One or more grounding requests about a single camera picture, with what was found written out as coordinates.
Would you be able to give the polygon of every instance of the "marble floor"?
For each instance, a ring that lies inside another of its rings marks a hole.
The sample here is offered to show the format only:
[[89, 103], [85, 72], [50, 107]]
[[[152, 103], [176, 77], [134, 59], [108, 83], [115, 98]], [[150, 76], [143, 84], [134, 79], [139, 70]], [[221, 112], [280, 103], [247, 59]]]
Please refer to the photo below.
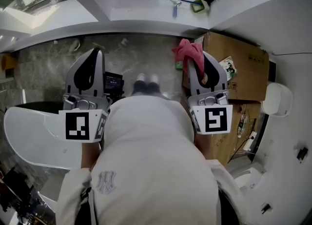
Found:
[[[5, 110], [21, 103], [21, 90], [25, 89], [26, 101], [61, 101], [68, 69], [84, 52], [94, 47], [105, 55], [106, 71], [122, 74], [125, 96], [132, 91], [132, 84], [139, 73], [157, 73], [163, 93], [179, 101], [182, 72], [175, 70], [171, 49], [180, 41], [177, 37], [144, 34], [105, 34], [61, 39], [34, 45], [17, 52], [19, 63], [15, 79], [0, 84], [0, 109]], [[0, 113], [2, 127], [3, 113]], [[4, 173], [15, 166], [28, 176], [29, 184], [41, 190], [49, 176], [63, 176], [67, 171], [34, 166], [26, 163], [7, 143], [0, 131], [0, 167]]]

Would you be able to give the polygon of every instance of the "plastic bottle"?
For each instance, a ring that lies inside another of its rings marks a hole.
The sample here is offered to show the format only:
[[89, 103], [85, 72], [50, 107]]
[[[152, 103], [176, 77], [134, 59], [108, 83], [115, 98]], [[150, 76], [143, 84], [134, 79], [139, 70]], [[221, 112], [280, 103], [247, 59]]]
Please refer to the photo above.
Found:
[[238, 124], [238, 130], [237, 130], [237, 136], [239, 138], [241, 137], [241, 135], [245, 131], [247, 119], [248, 119], [248, 117], [245, 114], [242, 114], [242, 116], [240, 117], [240, 121], [239, 121], [239, 124]]

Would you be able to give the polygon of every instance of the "pink cloth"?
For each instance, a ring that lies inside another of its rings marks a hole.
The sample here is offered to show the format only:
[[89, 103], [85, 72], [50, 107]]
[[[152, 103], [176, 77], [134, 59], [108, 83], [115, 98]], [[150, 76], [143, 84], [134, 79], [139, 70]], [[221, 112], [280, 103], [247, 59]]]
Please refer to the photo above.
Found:
[[[186, 39], [182, 39], [179, 46], [172, 49], [175, 54], [175, 61], [184, 61], [185, 59], [193, 59], [197, 64], [200, 72], [200, 78], [204, 77], [204, 54], [203, 47], [199, 43], [190, 43]], [[187, 63], [183, 63], [183, 70], [187, 73]]]

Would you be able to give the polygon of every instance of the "cardboard box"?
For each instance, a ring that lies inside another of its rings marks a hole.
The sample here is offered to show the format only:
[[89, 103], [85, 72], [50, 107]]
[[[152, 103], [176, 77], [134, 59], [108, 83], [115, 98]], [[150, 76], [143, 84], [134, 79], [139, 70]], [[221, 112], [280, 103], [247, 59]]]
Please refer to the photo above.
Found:
[[[245, 114], [248, 122], [241, 138], [237, 137], [237, 129], [245, 105]], [[203, 153], [206, 159], [217, 159], [224, 166], [228, 164], [232, 154], [242, 143], [246, 142], [251, 132], [256, 129], [261, 105], [259, 103], [234, 103], [232, 115], [232, 128], [228, 134], [217, 135], [197, 135], [195, 139], [196, 147]]]
[[228, 81], [230, 99], [265, 100], [269, 55], [258, 47], [227, 36], [208, 32], [195, 40], [202, 43], [203, 50], [219, 62], [231, 56], [237, 76]]

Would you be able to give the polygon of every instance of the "white sneaker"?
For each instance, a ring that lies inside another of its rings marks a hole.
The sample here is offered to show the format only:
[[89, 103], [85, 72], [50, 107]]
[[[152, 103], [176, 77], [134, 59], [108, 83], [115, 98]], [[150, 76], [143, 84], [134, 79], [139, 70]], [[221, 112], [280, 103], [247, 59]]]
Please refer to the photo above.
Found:
[[145, 74], [144, 73], [141, 73], [140, 75], [138, 75], [138, 77], [136, 78], [136, 81], [143, 81], [145, 82]]
[[159, 84], [159, 78], [158, 78], [158, 76], [156, 74], [153, 74], [151, 76], [151, 82]]

